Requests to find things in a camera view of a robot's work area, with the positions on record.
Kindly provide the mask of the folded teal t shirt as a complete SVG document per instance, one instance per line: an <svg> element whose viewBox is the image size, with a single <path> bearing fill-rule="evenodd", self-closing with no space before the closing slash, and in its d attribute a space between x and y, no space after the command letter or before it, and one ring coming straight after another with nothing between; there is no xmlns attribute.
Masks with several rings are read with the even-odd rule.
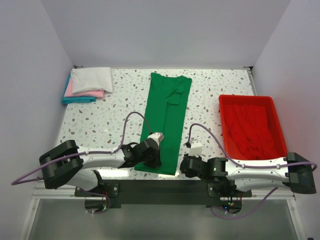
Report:
<svg viewBox="0 0 320 240"><path fill-rule="evenodd" d="M70 83L70 78L71 78L71 74L69 74L67 79L66 79L64 92L63 92L63 96L62 96L62 100L61 100L62 104L68 105L68 104L72 104L72 103L81 103L81 104L82 103L91 103L91 102L95 102L97 100L97 98L94 97L94 96L66 97L65 93L67 92L67 88L68 88L69 83Z"/></svg>

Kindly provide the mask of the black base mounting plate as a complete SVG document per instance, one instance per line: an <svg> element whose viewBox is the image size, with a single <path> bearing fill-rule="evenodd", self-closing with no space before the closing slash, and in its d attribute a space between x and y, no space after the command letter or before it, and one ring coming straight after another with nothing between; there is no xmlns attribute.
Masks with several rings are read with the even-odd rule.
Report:
<svg viewBox="0 0 320 240"><path fill-rule="evenodd" d="M110 208L122 205L226 205L227 200L251 197L252 192L218 189L201 180L104 180L102 193L111 200Z"/></svg>

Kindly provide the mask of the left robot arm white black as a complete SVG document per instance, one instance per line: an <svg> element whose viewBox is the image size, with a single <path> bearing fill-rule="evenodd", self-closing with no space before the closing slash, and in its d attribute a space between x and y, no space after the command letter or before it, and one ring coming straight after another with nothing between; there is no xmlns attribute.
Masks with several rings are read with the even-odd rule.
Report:
<svg viewBox="0 0 320 240"><path fill-rule="evenodd" d="M133 168L138 164L161 166L160 140L149 137L141 143L124 144L112 149L77 146L67 140L39 158L46 189L58 189L64 185L91 191L102 184L97 168Z"/></svg>

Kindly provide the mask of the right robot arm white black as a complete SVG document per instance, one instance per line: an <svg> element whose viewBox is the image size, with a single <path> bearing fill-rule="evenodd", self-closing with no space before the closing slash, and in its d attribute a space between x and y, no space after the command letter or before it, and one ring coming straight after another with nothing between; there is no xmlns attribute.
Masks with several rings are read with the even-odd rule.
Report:
<svg viewBox="0 0 320 240"><path fill-rule="evenodd" d="M295 152L267 160L214 157L204 161L200 156L186 154L180 172L187 178L199 178L222 196L266 188L288 188L293 193L312 195L317 192L315 167Z"/></svg>

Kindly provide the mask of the folded white t shirt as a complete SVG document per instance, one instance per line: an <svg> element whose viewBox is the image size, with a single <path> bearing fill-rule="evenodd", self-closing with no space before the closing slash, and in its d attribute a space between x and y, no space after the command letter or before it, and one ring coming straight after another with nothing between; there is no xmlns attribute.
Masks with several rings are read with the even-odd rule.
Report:
<svg viewBox="0 0 320 240"><path fill-rule="evenodd" d="M113 93L112 71L110 67L73 68L72 93L78 94L90 91Z"/></svg>

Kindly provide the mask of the folded pink t shirt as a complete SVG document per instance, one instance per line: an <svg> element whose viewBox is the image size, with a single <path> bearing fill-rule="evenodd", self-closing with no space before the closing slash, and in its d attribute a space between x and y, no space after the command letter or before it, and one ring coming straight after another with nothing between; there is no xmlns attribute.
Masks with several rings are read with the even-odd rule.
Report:
<svg viewBox="0 0 320 240"><path fill-rule="evenodd" d="M72 93L73 90L73 80L70 77L67 83L67 87L64 93L64 97L95 97L95 98L103 98L104 91L103 90L94 90L94 91L85 91L80 93Z"/></svg>

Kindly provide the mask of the red t shirt in bin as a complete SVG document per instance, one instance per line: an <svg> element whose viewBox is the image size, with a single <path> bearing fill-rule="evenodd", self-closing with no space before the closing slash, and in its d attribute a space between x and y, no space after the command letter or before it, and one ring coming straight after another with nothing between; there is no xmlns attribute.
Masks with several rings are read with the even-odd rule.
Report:
<svg viewBox="0 0 320 240"><path fill-rule="evenodd" d="M268 126L266 107L229 104L225 110L224 120L231 138L246 159L268 160L279 157Z"/></svg>

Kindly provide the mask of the red plastic bin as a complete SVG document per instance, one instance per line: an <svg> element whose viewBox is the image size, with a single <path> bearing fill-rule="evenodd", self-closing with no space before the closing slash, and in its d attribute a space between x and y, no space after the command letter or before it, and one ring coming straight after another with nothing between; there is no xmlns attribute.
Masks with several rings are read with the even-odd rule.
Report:
<svg viewBox="0 0 320 240"><path fill-rule="evenodd" d="M232 159L262 161L287 155L271 97L222 94L218 101L224 149Z"/></svg>

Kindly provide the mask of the green t shirt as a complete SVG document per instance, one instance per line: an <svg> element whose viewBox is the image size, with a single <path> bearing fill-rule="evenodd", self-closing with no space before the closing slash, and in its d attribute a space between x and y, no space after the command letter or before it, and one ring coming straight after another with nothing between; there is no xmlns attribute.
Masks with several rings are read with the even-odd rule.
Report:
<svg viewBox="0 0 320 240"><path fill-rule="evenodd" d="M136 171L174 175L184 127L192 79L185 76L168 77L152 72L145 109L145 118L153 132L163 133L160 143L161 166L151 168L143 163Z"/></svg>

